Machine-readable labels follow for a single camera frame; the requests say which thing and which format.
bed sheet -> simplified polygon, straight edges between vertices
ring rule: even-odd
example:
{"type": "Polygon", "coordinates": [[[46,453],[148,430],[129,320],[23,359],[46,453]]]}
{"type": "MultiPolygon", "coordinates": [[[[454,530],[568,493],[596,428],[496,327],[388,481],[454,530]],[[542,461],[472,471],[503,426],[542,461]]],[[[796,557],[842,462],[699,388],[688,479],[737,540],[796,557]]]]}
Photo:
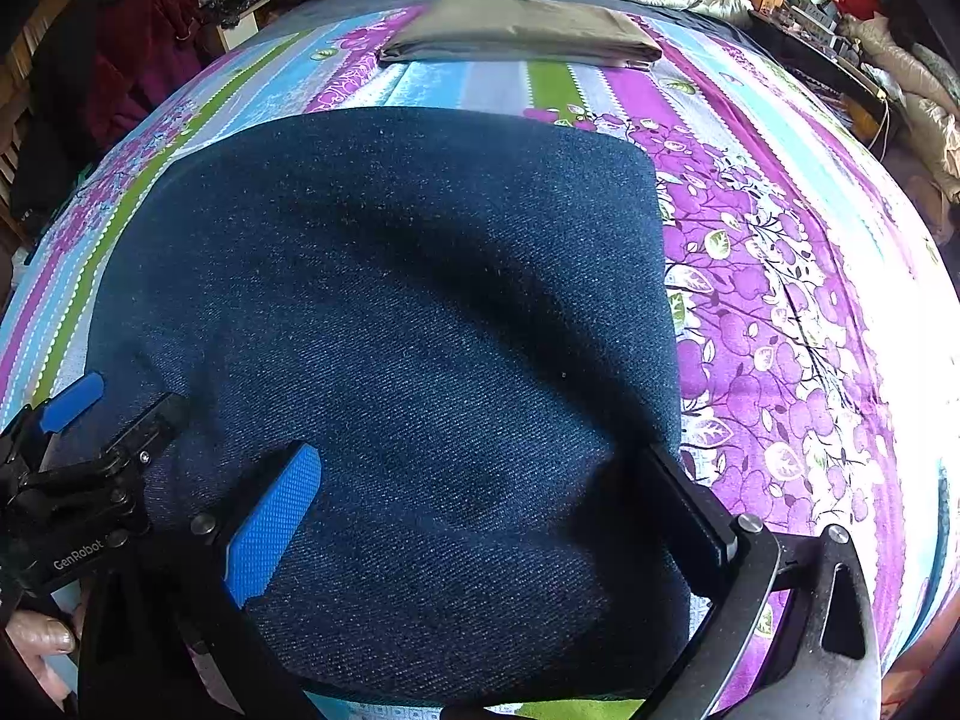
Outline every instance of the bed sheet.
{"type": "MultiPolygon", "coordinates": [[[[621,138],[658,171],[683,466],[732,512],[775,530],[848,528],[889,667],[960,580],[960,305],[904,194],[789,74],[715,36],[632,17],[664,49],[651,73],[539,61],[378,67],[376,49],[418,12],[232,52],[114,148],[4,317],[0,422],[82,375],[114,242],[166,167],[209,143],[270,119],[370,105],[524,116],[621,138]]],[[[748,690],[782,603],[771,598],[726,703],[748,690]]]]}

folded khaki fabric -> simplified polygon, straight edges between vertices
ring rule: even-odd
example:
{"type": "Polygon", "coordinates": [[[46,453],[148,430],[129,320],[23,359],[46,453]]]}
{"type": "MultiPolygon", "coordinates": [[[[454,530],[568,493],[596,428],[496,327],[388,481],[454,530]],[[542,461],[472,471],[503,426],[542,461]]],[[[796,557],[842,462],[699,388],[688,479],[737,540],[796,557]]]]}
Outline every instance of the folded khaki fabric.
{"type": "Polygon", "coordinates": [[[549,0],[438,0],[380,50],[381,62],[550,59],[642,70],[660,58],[623,13],[549,0]]]}

screw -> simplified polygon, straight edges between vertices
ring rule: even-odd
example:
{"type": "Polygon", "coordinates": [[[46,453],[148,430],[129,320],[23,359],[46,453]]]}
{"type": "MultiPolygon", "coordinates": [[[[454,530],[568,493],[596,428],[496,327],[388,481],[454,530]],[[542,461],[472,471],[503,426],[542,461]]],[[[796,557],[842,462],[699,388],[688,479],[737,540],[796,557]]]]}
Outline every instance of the screw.
{"type": "Polygon", "coordinates": [[[127,531],[123,528],[118,528],[115,531],[111,531],[107,534],[107,546],[116,549],[117,547],[122,547],[127,543],[127,538],[130,536],[127,531]]]}
{"type": "Polygon", "coordinates": [[[830,525],[827,528],[827,535],[838,544],[846,544],[850,540],[850,534],[839,525],[830,525]]]}
{"type": "Polygon", "coordinates": [[[736,524],[739,525],[747,533],[759,533],[763,530],[763,520],[757,517],[756,514],[741,514],[740,517],[736,519],[736,524]]]}
{"type": "Polygon", "coordinates": [[[190,533],[193,533],[194,536],[209,536],[216,527],[217,518],[206,512],[201,512],[190,520],[190,533]]]}

fingernail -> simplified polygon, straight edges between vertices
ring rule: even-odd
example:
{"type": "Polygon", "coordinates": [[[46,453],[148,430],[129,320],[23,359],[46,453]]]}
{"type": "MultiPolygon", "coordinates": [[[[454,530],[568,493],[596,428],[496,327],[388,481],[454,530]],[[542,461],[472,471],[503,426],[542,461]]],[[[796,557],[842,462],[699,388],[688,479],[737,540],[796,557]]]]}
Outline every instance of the fingernail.
{"type": "Polygon", "coordinates": [[[56,647],[58,652],[73,652],[73,634],[64,623],[51,620],[47,623],[47,641],[51,646],[56,647]]]}

denim fabric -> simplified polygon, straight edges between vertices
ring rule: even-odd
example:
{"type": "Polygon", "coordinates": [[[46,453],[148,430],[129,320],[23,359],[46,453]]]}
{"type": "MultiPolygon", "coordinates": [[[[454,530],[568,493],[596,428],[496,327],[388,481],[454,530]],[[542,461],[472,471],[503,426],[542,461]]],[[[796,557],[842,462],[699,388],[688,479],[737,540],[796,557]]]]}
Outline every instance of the denim fabric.
{"type": "Polygon", "coordinates": [[[326,694],[646,694],[688,591],[624,470],[680,437],[654,170],[604,135],[466,111],[253,127],[171,165],[109,259],[89,454],[171,389],[160,526],[257,459],[322,491],[246,609],[326,694]]]}

